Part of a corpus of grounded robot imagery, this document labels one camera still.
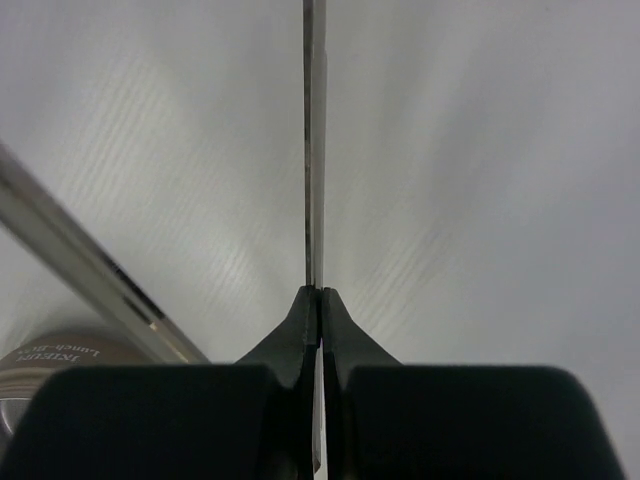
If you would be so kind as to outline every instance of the metal rod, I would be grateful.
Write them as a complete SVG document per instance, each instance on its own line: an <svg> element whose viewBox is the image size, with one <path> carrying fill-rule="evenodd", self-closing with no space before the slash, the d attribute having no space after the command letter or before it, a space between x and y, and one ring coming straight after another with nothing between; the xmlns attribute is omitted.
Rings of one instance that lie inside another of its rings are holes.
<svg viewBox="0 0 640 480"><path fill-rule="evenodd" d="M1 142L0 221L153 360L208 361Z"/></svg>
<svg viewBox="0 0 640 480"><path fill-rule="evenodd" d="M305 255L307 285L322 288L327 95L325 0L304 1Z"/></svg>

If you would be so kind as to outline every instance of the blurry metal bar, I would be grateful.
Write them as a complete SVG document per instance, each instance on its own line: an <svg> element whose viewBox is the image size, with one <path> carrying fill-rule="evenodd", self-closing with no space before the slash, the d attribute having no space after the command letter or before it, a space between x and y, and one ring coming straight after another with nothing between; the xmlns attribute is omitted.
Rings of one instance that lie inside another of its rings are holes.
<svg viewBox="0 0 640 480"><path fill-rule="evenodd" d="M0 221L152 359L208 361L2 143Z"/></svg>
<svg viewBox="0 0 640 480"><path fill-rule="evenodd" d="M327 95L325 0L304 0L305 254L307 285L322 288Z"/></svg>

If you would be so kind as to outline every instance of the metal bar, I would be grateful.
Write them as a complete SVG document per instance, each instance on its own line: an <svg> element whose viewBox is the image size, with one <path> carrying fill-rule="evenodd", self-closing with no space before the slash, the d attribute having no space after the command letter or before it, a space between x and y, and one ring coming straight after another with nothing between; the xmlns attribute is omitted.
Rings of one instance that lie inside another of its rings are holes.
<svg viewBox="0 0 640 480"><path fill-rule="evenodd" d="M153 360L208 361L2 143L0 221Z"/></svg>
<svg viewBox="0 0 640 480"><path fill-rule="evenodd" d="M325 18L325 0L304 1L306 281L316 288L322 288L324 255Z"/></svg>

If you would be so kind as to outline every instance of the white surface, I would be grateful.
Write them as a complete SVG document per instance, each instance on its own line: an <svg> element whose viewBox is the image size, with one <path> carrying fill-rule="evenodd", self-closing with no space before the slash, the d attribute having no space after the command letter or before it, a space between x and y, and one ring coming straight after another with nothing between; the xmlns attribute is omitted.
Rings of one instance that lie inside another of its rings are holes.
<svg viewBox="0 0 640 480"><path fill-rule="evenodd" d="M0 138L213 359L304 278L301 17L0 7ZM572 370L631 478L639 23L630 0L354 0L327 26L326 283L403 361ZM86 315L12 240L0 254L8 339Z"/></svg>

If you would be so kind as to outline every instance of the gray background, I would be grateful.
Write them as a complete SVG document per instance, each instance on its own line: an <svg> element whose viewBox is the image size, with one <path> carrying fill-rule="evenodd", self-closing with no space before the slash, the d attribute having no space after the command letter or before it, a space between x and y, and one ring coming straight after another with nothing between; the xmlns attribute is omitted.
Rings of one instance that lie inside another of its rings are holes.
<svg viewBox="0 0 640 480"><path fill-rule="evenodd" d="M301 18L0 6L0 138L213 360L304 281ZM640 476L640 4L329 0L327 22L326 283L405 362L570 369ZM98 324L6 234L0 262L3 351Z"/></svg>

